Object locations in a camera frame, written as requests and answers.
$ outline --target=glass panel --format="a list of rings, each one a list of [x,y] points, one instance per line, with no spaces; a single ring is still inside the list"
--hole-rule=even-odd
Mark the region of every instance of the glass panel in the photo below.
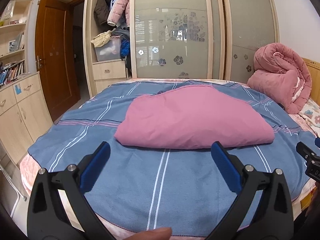
[[[205,0],[135,0],[138,78],[207,78]]]
[[[247,83],[254,72],[253,55],[275,42],[270,0],[230,0],[232,19],[231,80]]]
[[[220,71],[220,15],[218,0],[211,0],[212,16],[213,16],[213,68],[212,78],[219,79]]]

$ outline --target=blue sticker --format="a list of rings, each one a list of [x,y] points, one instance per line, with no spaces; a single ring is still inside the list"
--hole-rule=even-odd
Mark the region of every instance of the blue sticker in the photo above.
[[[19,84],[18,84],[18,85],[15,85],[14,88],[15,88],[15,90],[16,90],[16,94],[17,94],[17,95],[21,93],[21,88],[20,88],[20,85],[19,85]]]

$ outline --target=blue gripper pad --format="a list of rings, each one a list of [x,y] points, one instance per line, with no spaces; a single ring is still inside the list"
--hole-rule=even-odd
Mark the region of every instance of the blue gripper pad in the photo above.
[[[239,195],[242,191],[241,176],[217,142],[211,146],[211,156],[229,189]]]
[[[315,145],[320,148],[320,138],[317,137],[316,140],[315,140]]]
[[[92,154],[92,160],[89,162],[80,176],[79,189],[82,193],[92,190],[93,185],[97,181],[104,165],[110,158],[110,152],[110,145],[104,142]]]

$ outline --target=pink comforter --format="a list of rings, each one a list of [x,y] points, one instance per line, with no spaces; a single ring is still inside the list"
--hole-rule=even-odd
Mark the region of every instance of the pink comforter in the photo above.
[[[292,49],[272,43],[254,54],[255,73],[248,86],[283,105],[288,114],[298,114],[311,93],[311,75],[303,59]]]

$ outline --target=blue bed sheet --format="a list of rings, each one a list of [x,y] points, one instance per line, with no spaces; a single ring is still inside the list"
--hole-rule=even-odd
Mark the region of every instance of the blue bed sheet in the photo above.
[[[172,227],[173,235],[205,237],[236,197],[229,191],[210,150],[124,147],[114,139],[119,123],[136,97],[191,84],[203,82],[114,84],[81,109],[66,112],[28,152],[41,167],[61,171],[71,163],[79,163],[102,141],[107,141],[111,146],[110,159],[92,191],[85,194],[97,214],[134,232]],[[309,178],[304,174],[305,161],[295,151],[295,146],[302,141],[320,155],[314,135],[301,130],[279,105],[259,92],[237,83],[211,85],[248,102],[274,129],[273,143],[238,147],[228,152],[259,171],[272,172],[281,168],[292,200],[297,198]],[[259,198],[260,192],[242,227],[249,225]]]

